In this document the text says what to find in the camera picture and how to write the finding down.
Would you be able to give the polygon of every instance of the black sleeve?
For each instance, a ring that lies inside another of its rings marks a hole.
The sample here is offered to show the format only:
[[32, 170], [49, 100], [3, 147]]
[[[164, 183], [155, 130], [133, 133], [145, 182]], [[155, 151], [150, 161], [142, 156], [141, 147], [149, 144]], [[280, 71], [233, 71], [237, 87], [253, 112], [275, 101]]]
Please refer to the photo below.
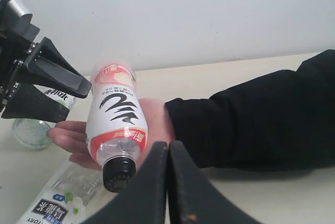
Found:
[[335, 50], [213, 95], [166, 103], [199, 167], [311, 169], [335, 163]]

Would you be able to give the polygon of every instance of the black bottle cap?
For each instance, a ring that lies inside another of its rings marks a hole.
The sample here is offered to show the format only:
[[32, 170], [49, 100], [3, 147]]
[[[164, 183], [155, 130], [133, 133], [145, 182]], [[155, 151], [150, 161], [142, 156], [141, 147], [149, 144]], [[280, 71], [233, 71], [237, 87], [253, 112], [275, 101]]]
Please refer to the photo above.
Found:
[[103, 167], [104, 187], [113, 193], [126, 188], [129, 180], [136, 174], [135, 162], [127, 157], [117, 157], [106, 162]]

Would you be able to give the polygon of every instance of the white wall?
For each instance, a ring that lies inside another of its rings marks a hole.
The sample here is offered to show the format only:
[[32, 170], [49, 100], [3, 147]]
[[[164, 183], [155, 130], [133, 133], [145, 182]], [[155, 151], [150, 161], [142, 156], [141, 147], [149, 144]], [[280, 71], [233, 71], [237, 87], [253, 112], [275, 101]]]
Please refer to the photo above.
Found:
[[335, 44], [335, 0], [23, 1], [40, 35], [84, 74], [105, 58], [123, 58], [143, 70]]

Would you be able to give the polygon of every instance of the human hand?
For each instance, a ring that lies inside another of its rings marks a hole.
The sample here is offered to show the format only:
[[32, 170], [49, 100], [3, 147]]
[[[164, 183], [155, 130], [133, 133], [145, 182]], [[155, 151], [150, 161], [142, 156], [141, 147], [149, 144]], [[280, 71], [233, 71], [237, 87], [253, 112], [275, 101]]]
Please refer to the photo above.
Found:
[[[174, 140], [174, 131], [165, 103], [155, 98], [139, 99], [139, 103], [148, 124], [148, 140], [146, 148], [137, 161], [138, 166], [143, 163], [154, 142], [170, 143]], [[55, 128], [51, 128], [47, 136], [52, 138], [56, 145], [72, 153], [70, 161], [86, 168], [100, 170], [100, 165], [92, 159], [88, 152], [84, 137], [85, 128], [86, 122], [63, 121]]]

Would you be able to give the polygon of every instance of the fingers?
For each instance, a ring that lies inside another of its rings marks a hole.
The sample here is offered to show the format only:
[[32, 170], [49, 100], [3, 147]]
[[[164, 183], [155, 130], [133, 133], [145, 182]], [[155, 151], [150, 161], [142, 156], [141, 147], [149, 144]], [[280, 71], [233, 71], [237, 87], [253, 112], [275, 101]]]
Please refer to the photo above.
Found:
[[56, 135], [53, 142], [67, 152], [90, 155], [87, 146], [83, 142], [75, 141], [66, 135]]
[[62, 128], [69, 131], [85, 133], [86, 122], [81, 121], [62, 121], [57, 123], [56, 128]]
[[85, 142], [84, 134], [77, 131], [66, 130], [63, 128], [51, 128], [47, 132], [49, 138], [55, 138], [57, 135], [64, 135], [76, 141]]
[[85, 168], [101, 170], [101, 166], [92, 159], [90, 154], [74, 153], [69, 160]]

